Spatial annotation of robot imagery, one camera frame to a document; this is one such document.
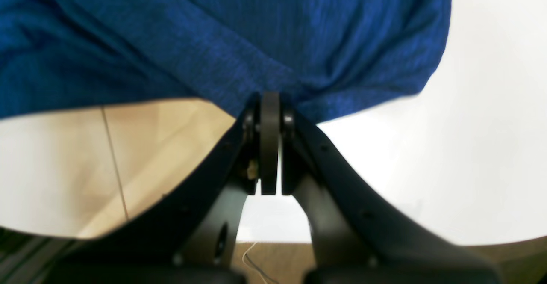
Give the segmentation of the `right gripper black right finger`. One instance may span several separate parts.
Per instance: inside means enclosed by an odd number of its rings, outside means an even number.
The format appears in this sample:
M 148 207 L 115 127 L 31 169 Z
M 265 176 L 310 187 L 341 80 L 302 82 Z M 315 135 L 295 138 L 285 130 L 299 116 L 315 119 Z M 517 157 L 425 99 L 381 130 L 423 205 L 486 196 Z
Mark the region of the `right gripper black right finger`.
M 305 284 L 500 284 L 496 267 L 405 216 L 354 171 L 318 126 L 270 95 L 281 191 L 309 222 L 316 268 Z

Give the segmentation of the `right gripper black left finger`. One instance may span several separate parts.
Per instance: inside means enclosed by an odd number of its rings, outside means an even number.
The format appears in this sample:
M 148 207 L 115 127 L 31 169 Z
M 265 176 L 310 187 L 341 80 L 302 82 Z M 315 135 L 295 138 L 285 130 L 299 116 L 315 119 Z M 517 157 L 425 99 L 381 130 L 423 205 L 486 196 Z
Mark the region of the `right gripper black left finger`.
M 47 284 L 244 284 L 230 270 L 248 195 L 271 192 L 271 95 L 254 95 L 182 184 L 58 261 Z

